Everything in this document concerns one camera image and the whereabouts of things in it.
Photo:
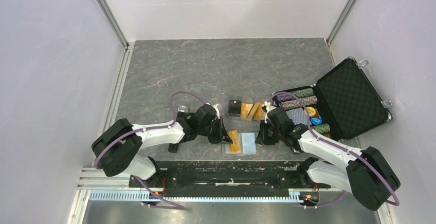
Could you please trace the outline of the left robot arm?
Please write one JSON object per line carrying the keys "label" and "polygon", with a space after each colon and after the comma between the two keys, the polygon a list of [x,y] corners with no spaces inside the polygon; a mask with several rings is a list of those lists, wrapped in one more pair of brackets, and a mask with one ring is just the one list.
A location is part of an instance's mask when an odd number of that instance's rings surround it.
{"label": "left robot arm", "polygon": [[148,147],[168,144],[175,153],[178,145],[206,137],[211,144],[232,143],[224,127],[218,105],[203,104],[195,112],[179,106],[173,120],[151,125],[132,124],[126,118],[117,120],[91,145],[96,156],[94,167],[107,177],[120,173],[137,176],[148,186],[161,182],[161,172],[151,157],[138,155]]}

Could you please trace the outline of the beige leather card holder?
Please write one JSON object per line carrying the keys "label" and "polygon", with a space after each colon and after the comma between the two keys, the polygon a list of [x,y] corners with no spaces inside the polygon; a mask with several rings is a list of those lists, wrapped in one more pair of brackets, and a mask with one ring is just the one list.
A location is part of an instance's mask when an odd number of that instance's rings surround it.
{"label": "beige leather card holder", "polygon": [[229,131],[231,144],[223,145],[224,155],[255,155],[258,153],[255,133],[239,133],[237,130]]}

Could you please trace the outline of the clear acrylic card tray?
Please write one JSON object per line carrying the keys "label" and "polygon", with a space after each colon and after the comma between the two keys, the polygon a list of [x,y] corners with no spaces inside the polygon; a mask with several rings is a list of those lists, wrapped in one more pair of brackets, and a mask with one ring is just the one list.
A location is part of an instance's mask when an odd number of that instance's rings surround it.
{"label": "clear acrylic card tray", "polygon": [[227,116],[242,121],[261,121],[265,118],[265,101],[266,98],[230,96]]}

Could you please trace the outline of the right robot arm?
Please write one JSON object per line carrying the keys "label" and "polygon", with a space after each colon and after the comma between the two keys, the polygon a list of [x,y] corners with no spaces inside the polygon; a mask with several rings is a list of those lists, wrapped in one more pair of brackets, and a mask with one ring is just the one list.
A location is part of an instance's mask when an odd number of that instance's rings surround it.
{"label": "right robot arm", "polygon": [[303,187],[326,184],[352,194],[365,208],[376,211],[384,203],[399,205],[396,191],[401,182],[382,153],[368,147],[347,146],[315,131],[311,126],[295,124],[286,111],[274,106],[262,107],[257,142],[262,145],[283,142],[298,154],[309,153],[297,168],[297,181]]}

